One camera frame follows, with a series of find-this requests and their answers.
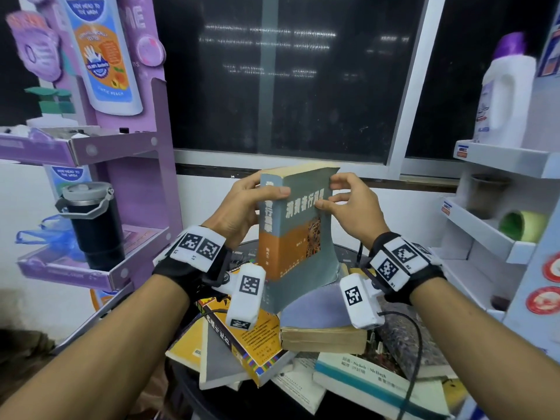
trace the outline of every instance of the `white wall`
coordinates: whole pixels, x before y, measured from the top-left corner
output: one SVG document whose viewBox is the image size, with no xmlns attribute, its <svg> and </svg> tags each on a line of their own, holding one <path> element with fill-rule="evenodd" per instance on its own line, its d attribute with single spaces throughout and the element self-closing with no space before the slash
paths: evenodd
<svg viewBox="0 0 560 420">
<path fill-rule="evenodd" d="M 219 206 L 233 178 L 179 176 L 183 224 L 200 224 Z M 444 226 L 439 213 L 442 193 L 376 189 L 388 226 L 413 241 L 438 245 Z M 91 314 L 89 291 L 24 278 L 15 264 L 34 247 L 16 245 L 16 233 L 36 228 L 56 213 L 42 167 L 0 163 L 0 327 L 15 326 L 47 332 L 64 339 Z M 359 243 L 333 221 L 335 243 L 358 249 Z M 253 227 L 246 239 L 258 237 Z"/>
</svg>

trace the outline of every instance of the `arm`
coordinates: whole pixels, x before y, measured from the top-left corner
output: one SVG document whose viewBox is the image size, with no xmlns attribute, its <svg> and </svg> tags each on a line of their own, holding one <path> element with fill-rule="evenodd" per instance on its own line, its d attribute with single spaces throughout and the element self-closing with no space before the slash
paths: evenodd
<svg viewBox="0 0 560 420">
<path fill-rule="evenodd" d="M 316 207 L 371 248 L 388 231 L 374 192 L 354 174 L 331 177 L 332 190 L 350 189 Z M 336 202 L 347 202 L 338 205 Z M 560 365 L 463 296 L 442 278 L 410 295 L 449 364 L 493 420 L 555 418 L 560 412 Z"/>
<path fill-rule="evenodd" d="M 237 181 L 205 221 L 235 248 L 257 224 L 256 204 L 284 199 L 285 187 L 257 188 L 260 172 Z M 152 275 L 0 407 L 0 419 L 122 420 L 164 356 L 189 306 L 171 279 Z"/>
</svg>

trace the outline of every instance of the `white hand icon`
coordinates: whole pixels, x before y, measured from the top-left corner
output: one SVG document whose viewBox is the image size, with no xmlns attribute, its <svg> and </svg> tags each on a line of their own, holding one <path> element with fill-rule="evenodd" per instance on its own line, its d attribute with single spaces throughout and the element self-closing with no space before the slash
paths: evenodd
<svg viewBox="0 0 560 420">
<path fill-rule="evenodd" d="M 84 55 L 86 56 L 86 58 L 90 61 L 90 63 L 93 62 L 101 62 L 101 58 L 102 56 L 98 53 L 95 52 L 94 47 L 93 46 L 87 46 L 84 50 Z"/>
</svg>

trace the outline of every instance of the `forearm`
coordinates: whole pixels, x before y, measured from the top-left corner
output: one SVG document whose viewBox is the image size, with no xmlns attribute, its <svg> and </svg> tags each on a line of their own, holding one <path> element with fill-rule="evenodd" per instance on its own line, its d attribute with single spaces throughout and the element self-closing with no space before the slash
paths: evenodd
<svg viewBox="0 0 560 420">
<path fill-rule="evenodd" d="M 441 278 L 411 302 L 469 393 L 492 420 L 555 418 L 560 366 Z"/>
<path fill-rule="evenodd" d="M 154 275 L 0 407 L 0 418 L 122 420 L 164 356 L 188 308 Z"/>
</svg>

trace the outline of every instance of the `black tumbler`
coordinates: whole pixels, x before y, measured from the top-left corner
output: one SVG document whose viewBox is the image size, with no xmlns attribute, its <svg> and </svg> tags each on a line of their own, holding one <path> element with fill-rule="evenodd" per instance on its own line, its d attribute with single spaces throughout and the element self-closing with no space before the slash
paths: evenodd
<svg viewBox="0 0 560 420">
<path fill-rule="evenodd" d="M 57 209 L 72 221 L 78 246 L 94 270 L 109 271 L 124 260 L 123 230 L 113 193 L 109 183 L 94 181 L 65 187 L 57 201 Z"/>
</svg>

